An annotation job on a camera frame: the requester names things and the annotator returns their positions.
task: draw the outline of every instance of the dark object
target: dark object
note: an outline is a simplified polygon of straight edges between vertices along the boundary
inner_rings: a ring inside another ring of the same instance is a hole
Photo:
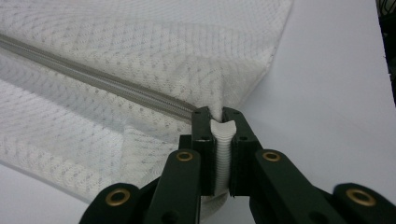
[[[377,0],[378,20],[384,41],[393,99],[396,104],[396,0]]]
[[[207,107],[192,115],[192,135],[181,135],[163,175],[142,189],[112,185],[96,197],[80,223],[199,223],[200,196],[215,188],[216,140]],[[262,149],[242,113],[223,109],[223,121],[234,120],[230,193],[249,196],[260,224],[396,223],[396,207],[371,189],[338,185],[333,195],[317,189],[286,155]]]

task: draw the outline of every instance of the white table surface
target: white table surface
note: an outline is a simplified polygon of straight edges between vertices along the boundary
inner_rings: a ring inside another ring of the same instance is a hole
[[[271,72],[241,110],[317,187],[396,203],[396,109],[373,0],[295,0]],[[87,204],[0,165],[0,223],[78,223]],[[254,223],[247,198],[206,223]]]

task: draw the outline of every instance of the textured fabric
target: textured fabric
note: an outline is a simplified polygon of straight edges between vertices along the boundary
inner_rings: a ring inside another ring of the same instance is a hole
[[[1,1],[0,33],[198,107],[237,107],[291,0]]]
[[[291,0],[0,0],[0,34],[216,119],[266,74]],[[0,49],[0,159],[91,200],[142,187],[191,126]],[[223,197],[204,198],[203,214]]]

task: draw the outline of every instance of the white mesh fabric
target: white mesh fabric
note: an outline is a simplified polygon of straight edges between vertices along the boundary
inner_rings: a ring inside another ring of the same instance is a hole
[[[0,1],[0,33],[197,106],[238,106],[291,0]]]
[[[0,34],[110,76],[238,107],[272,60],[291,0],[0,0]],[[0,160],[92,199],[161,174],[191,126],[0,49]],[[203,201],[212,213],[224,198]]]
[[[0,74],[1,160],[89,200],[112,183],[158,177],[178,137],[191,131],[189,124],[2,49]],[[139,144],[145,131],[151,137]],[[124,165],[135,158],[158,163]]]

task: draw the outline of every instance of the mesh bag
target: mesh bag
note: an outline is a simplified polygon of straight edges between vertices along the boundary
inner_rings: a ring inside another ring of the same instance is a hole
[[[0,0],[0,35],[209,106],[219,119],[268,71],[290,6],[291,0]],[[161,175],[179,136],[191,131],[185,120],[4,49],[0,96],[1,161],[88,201],[110,184],[143,187]],[[204,201],[203,214],[223,201]]]

